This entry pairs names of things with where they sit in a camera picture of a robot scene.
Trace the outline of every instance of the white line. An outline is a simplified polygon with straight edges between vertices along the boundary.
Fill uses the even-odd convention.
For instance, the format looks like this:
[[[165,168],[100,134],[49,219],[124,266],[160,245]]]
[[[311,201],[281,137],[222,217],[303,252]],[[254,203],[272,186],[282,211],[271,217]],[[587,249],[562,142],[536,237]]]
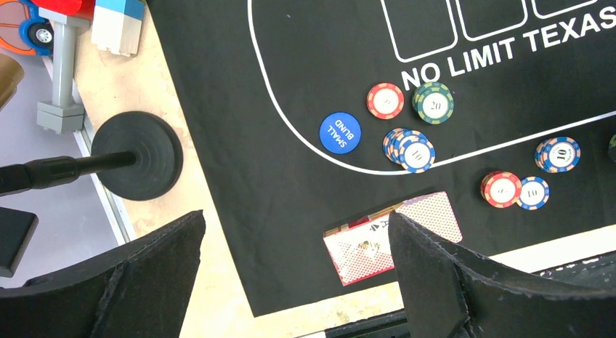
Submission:
[[[610,116],[614,116],[614,115],[616,115],[616,111],[611,111],[609,113],[605,113],[603,115],[595,116],[593,118],[587,118],[586,120],[574,122],[574,123],[571,123],[571,124],[568,124],[568,125],[564,125],[564,126],[560,126],[560,127],[556,127],[556,128],[553,128],[553,129],[548,129],[548,130],[543,131],[543,132],[531,134],[530,136],[518,138],[517,140],[510,140],[508,142],[504,142],[504,143],[501,143],[501,144],[498,144],[498,145],[493,145],[491,147],[484,148],[484,149],[481,149],[481,150],[477,150],[477,151],[474,151],[472,153],[456,156],[455,158],[450,158],[450,159],[444,160],[444,161],[439,161],[439,162],[435,163],[434,165],[432,165],[432,167],[444,166],[444,165],[447,165],[447,164],[451,164],[452,162],[464,160],[465,158],[471,158],[473,156],[478,156],[478,155],[481,155],[481,154],[485,154],[485,153],[488,153],[488,152],[493,151],[493,150],[498,150],[498,149],[502,149],[504,147],[508,147],[510,145],[515,145],[515,144],[519,144],[519,143],[522,143],[522,142],[526,142],[527,140],[534,140],[535,138],[547,136],[548,134],[552,134],[554,132],[560,132],[560,131],[564,131],[565,129],[571,129],[573,127],[582,126],[584,124],[589,124],[591,122],[598,121],[598,120],[601,120],[603,118],[609,118]]]
[[[325,333],[325,331],[321,331],[321,332],[307,334],[305,336],[299,336],[296,338],[327,338],[327,334]]]
[[[455,0],[455,4],[456,6],[458,6],[458,16],[460,16],[460,24],[462,25],[462,34],[464,34],[464,37],[469,41],[478,41],[478,40],[482,40],[485,38],[489,38],[494,35],[498,35],[500,33],[505,33],[506,31],[512,31],[513,29],[523,26],[528,21],[528,9],[526,8],[526,0],[522,0],[522,9],[524,10],[524,19],[520,23],[474,38],[472,36],[469,36],[466,32],[466,25],[464,24],[464,17],[462,17],[462,6],[460,5],[460,0]]]
[[[598,0],[590,0],[590,1],[587,1],[587,2],[583,2],[582,4],[578,4],[578,5],[575,5],[573,7],[569,7],[567,9],[562,9],[560,11],[549,13],[547,15],[542,15],[541,13],[539,13],[539,11],[537,11],[537,4],[535,3],[535,0],[530,0],[530,2],[532,2],[532,10],[535,13],[535,16],[541,18],[542,20],[548,19],[550,17],[557,16],[557,15],[562,15],[563,13],[566,13],[566,12],[569,12],[569,11],[573,11],[574,9],[579,9],[581,7],[584,7],[584,6],[592,5],[592,4],[596,3],[597,1]]]
[[[338,165],[340,167],[344,167],[345,169],[350,169],[350,170],[355,171],[355,172],[366,173],[366,174],[374,174],[374,175],[378,175],[378,176],[400,176],[400,175],[403,175],[403,174],[410,174],[410,172],[408,172],[406,170],[402,170],[402,171],[376,171],[376,170],[372,170],[372,169],[363,169],[361,167],[349,165],[349,164],[344,163],[342,161],[336,160],[333,157],[329,156],[328,154],[322,152],[317,147],[315,147],[312,143],[310,143],[306,138],[304,138],[297,131],[297,129],[295,127],[293,127],[293,124],[286,117],[286,115],[284,114],[282,108],[278,104],[278,101],[276,100],[276,96],[274,95],[274,92],[272,91],[272,85],[270,84],[270,78],[267,76],[267,71],[265,70],[265,64],[263,63],[263,58],[261,56],[261,50],[259,49],[259,45],[258,45],[257,40],[256,40],[256,34],[254,32],[254,21],[253,21],[253,16],[252,16],[252,0],[248,0],[248,25],[249,25],[250,32],[251,32],[251,39],[252,39],[252,43],[253,43],[253,46],[254,46],[254,51],[255,51],[255,54],[256,54],[256,59],[259,61],[259,67],[261,68],[261,73],[263,74],[263,81],[265,82],[265,87],[267,88],[267,93],[269,94],[269,97],[271,98],[272,103],[274,105],[274,108],[276,108],[276,111],[278,112],[278,115],[280,115],[281,119],[284,121],[284,123],[287,125],[287,127],[291,130],[291,132],[293,132],[293,134],[302,143],[304,143],[304,145],[306,145],[310,150],[315,152],[318,156],[324,158],[327,161],[330,161],[332,164],[336,164],[336,165]],[[580,125],[591,123],[593,121],[598,121],[598,120],[601,120],[603,118],[609,118],[610,116],[614,116],[614,115],[616,115],[616,111],[612,111],[610,113],[605,113],[603,115],[595,116],[593,118],[587,118],[586,120],[577,121],[577,122],[574,122],[572,124],[564,125],[564,126],[561,126],[561,127],[556,127],[554,129],[548,129],[548,130],[543,131],[543,132],[539,132],[539,133],[536,133],[536,134],[531,134],[530,136],[526,136],[526,137],[523,137],[523,138],[518,138],[517,140],[511,140],[509,142],[505,142],[505,143],[502,143],[502,144],[499,144],[499,145],[494,145],[492,147],[488,147],[488,148],[484,148],[484,149],[481,149],[481,150],[477,150],[477,151],[474,151],[472,153],[464,154],[464,155],[461,155],[461,156],[456,156],[455,158],[450,158],[448,160],[439,161],[439,162],[435,163],[432,167],[444,166],[446,164],[451,164],[452,162],[464,160],[465,158],[471,158],[473,156],[478,156],[478,155],[481,155],[481,154],[484,154],[484,153],[488,153],[488,152],[490,152],[492,150],[497,150],[497,149],[501,149],[501,148],[504,148],[504,147],[508,147],[510,145],[515,145],[515,144],[518,144],[518,143],[521,143],[521,142],[525,142],[527,140],[532,140],[532,139],[535,139],[535,138],[546,136],[546,135],[554,133],[554,132],[562,131],[564,129],[570,129],[570,128],[573,128],[573,127],[576,127],[576,126],[580,126]]]
[[[385,5],[385,0],[381,0],[381,6],[383,7],[383,13],[385,14],[385,21],[387,22],[387,28],[389,29],[389,36],[392,38],[392,44],[394,45],[394,53],[396,54],[396,58],[400,62],[408,63],[414,60],[420,60],[421,58],[432,56],[432,55],[435,55],[436,53],[440,53],[443,51],[447,51],[448,49],[452,49],[458,43],[458,32],[455,30],[455,21],[453,19],[453,11],[451,9],[451,3],[449,0],[445,0],[445,1],[447,2],[447,9],[449,11],[449,19],[451,20],[451,29],[453,31],[453,43],[447,47],[443,47],[441,49],[435,49],[434,51],[426,52],[419,56],[415,56],[411,58],[402,58],[400,57],[400,53],[398,52],[398,45],[396,44],[396,38],[394,37],[394,30],[392,29],[392,24],[389,22],[389,15],[387,14],[387,6]]]

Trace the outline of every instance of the toy wheel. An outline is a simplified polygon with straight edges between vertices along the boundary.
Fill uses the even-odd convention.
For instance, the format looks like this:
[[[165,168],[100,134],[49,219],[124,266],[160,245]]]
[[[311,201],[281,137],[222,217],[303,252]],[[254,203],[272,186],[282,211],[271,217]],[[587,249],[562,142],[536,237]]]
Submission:
[[[54,46],[54,30],[49,23],[34,23],[28,27],[28,38],[38,47],[51,49]]]

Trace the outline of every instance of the wooden table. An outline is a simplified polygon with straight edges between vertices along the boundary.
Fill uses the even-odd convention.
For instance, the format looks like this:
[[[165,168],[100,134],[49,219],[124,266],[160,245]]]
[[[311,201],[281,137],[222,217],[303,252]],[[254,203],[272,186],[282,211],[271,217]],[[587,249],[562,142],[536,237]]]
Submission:
[[[167,121],[182,141],[184,169],[176,186],[161,198],[125,201],[125,206],[137,237],[189,211],[203,210],[207,231],[183,337],[296,337],[402,308],[398,285],[391,283],[260,318],[252,316],[149,12],[139,54],[133,58],[100,52],[90,42],[90,32],[85,32],[78,40],[76,82],[94,128],[117,113],[143,110]],[[493,259],[530,272],[615,249],[616,227],[612,226]]]

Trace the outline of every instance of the blue toy block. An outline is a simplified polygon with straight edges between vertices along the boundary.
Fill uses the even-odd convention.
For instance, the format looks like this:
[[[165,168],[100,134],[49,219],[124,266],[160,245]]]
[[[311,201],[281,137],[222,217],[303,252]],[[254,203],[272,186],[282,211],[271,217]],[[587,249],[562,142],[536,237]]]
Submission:
[[[145,4],[140,0],[97,0],[96,6],[122,13],[136,20],[143,20]]]

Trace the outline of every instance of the poker chip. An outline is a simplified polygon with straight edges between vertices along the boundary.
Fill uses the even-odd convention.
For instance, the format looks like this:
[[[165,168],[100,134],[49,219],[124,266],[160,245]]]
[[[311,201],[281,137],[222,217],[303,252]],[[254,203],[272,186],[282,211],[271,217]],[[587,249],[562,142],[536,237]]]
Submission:
[[[569,137],[555,137],[543,141],[535,150],[535,163],[547,173],[571,171],[580,161],[582,151]]]
[[[423,133],[412,129],[405,129],[402,133],[396,134],[394,136],[393,143],[389,147],[390,153],[392,153],[394,160],[396,160],[396,164],[402,164],[400,160],[400,149],[402,148],[402,145],[407,142],[411,136],[417,136],[428,140],[428,137],[426,137]]]
[[[522,192],[522,181],[510,172],[492,172],[483,179],[481,194],[492,206],[504,209],[515,204]]]
[[[425,84],[420,85],[415,92],[413,93],[413,97],[411,98],[411,103],[413,104],[413,108],[417,110],[417,101],[419,99],[419,96],[421,96],[421,94],[423,94],[427,88],[429,87],[440,87],[444,90],[449,91],[449,87],[445,86],[444,84],[441,84],[440,82],[436,82],[436,81],[431,81],[431,82],[426,82]]]
[[[387,136],[385,136],[385,138],[383,139],[383,152],[385,153],[385,156],[390,160],[393,161],[397,164],[397,162],[393,159],[393,157],[391,156],[390,153],[390,145],[393,144],[393,140],[394,140],[394,136],[396,134],[402,133],[403,131],[405,131],[405,129],[393,129],[392,131],[389,131],[389,133],[387,134]]]
[[[434,146],[425,137],[410,135],[400,148],[400,164],[410,173],[427,171],[436,157]]]
[[[453,96],[449,88],[440,83],[420,86],[413,98],[413,108],[428,124],[442,124],[453,114]]]
[[[529,211],[540,209],[550,198],[548,183],[539,177],[526,177],[522,180],[522,190],[516,202],[518,206]]]
[[[389,120],[402,112],[404,95],[398,86],[385,82],[370,90],[366,103],[372,115]]]
[[[609,145],[607,148],[607,155],[613,161],[616,161],[616,134],[609,140]]]

